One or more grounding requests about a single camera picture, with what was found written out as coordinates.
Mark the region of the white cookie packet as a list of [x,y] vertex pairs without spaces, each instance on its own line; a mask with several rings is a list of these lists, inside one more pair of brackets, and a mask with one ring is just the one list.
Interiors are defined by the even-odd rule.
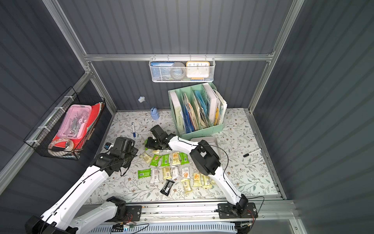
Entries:
[[189,167],[181,167],[181,175],[183,179],[190,179],[190,169]]

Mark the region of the yellow packet second row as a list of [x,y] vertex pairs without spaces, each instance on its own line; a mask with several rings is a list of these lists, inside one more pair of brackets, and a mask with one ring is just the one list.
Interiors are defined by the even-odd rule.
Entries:
[[162,168],[162,173],[163,173],[163,179],[164,179],[164,180],[172,179],[172,176],[171,176],[171,170],[170,170],[170,167],[169,167],[169,166],[167,166],[167,167],[163,167],[163,168]]

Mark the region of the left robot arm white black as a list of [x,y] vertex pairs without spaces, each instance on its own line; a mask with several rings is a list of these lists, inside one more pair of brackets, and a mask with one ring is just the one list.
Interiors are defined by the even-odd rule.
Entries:
[[94,210],[76,217],[90,195],[113,173],[129,169],[137,155],[135,141],[118,137],[107,152],[100,153],[84,174],[62,198],[41,216],[32,216],[25,223],[28,234],[86,234],[105,221],[123,221],[127,217],[126,202],[108,198]]

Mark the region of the white brown packet second row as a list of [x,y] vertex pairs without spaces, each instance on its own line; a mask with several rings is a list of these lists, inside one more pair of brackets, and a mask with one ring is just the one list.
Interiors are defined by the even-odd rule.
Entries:
[[157,168],[151,168],[151,184],[159,183],[159,169]]

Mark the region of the black cookie packet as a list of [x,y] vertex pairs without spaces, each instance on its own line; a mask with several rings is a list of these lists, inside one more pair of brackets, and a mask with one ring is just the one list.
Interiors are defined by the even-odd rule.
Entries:
[[173,180],[167,179],[160,193],[168,197],[174,184]]

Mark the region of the pale yellow packet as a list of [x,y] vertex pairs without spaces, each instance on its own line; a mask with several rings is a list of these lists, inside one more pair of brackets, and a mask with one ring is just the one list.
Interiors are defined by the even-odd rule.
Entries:
[[148,155],[146,152],[142,153],[139,157],[143,159],[147,164],[150,164],[153,159],[153,157]]

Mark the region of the green packet second row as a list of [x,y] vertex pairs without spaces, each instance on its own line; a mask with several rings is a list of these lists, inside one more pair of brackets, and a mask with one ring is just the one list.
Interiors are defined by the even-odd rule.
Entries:
[[138,178],[141,179],[141,178],[147,178],[147,177],[151,177],[152,175],[152,170],[151,168],[149,169],[144,169],[144,170],[138,170]]

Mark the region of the green cookie packet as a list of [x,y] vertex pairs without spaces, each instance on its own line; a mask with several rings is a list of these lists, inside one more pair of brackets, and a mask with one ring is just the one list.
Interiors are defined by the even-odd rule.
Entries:
[[159,166],[159,163],[162,159],[162,156],[161,155],[157,155],[155,154],[150,162],[150,166],[152,167],[158,167]]
[[166,154],[166,155],[162,156],[161,166],[162,167],[169,167],[170,166],[169,154]]
[[180,152],[179,156],[182,165],[190,163],[188,155],[186,153]]

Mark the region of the white cookie storage box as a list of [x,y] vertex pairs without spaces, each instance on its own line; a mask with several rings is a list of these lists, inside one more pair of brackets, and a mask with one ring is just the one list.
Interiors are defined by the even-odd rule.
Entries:
[[218,148],[218,141],[216,137],[206,136],[206,137],[195,137],[191,139],[191,141],[193,142],[200,142],[202,140],[205,140],[212,147],[212,149],[216,152],[219,158],[221,158],[220,149]]

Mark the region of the yellow cookie packet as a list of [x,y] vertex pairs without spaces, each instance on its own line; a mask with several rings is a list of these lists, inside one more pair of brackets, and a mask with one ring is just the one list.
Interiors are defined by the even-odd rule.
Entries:
[[173,166],[181,165],[179,152],[172,153],[172,165]]

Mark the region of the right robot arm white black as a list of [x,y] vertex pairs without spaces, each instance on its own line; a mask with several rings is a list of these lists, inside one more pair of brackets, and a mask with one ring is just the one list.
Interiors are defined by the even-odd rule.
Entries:
[[232,206],[231,213],[240,217],[247,204],[247,197],[242,194],[229,180],[225,169],[215,150],[205,140],[193,142],[165,132],[159,125],[151,128],[152,137],[148,137],[146,148],[153,150],[171,150],[190,155],[200,173],[210,177],[222,190],[228,204]]

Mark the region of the yellow packet bottom row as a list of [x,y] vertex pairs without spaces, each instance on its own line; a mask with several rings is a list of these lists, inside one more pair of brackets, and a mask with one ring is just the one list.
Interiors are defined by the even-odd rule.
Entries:
[[189,193],[192,191],[190,182],[190,179],[187,178],[181,180],[185,193]]
[[212,184],[210,183],[209,177],[207,175],[203,175],[203,181],[204,181],[203,187],[205,189],[211,189],[212,188]]

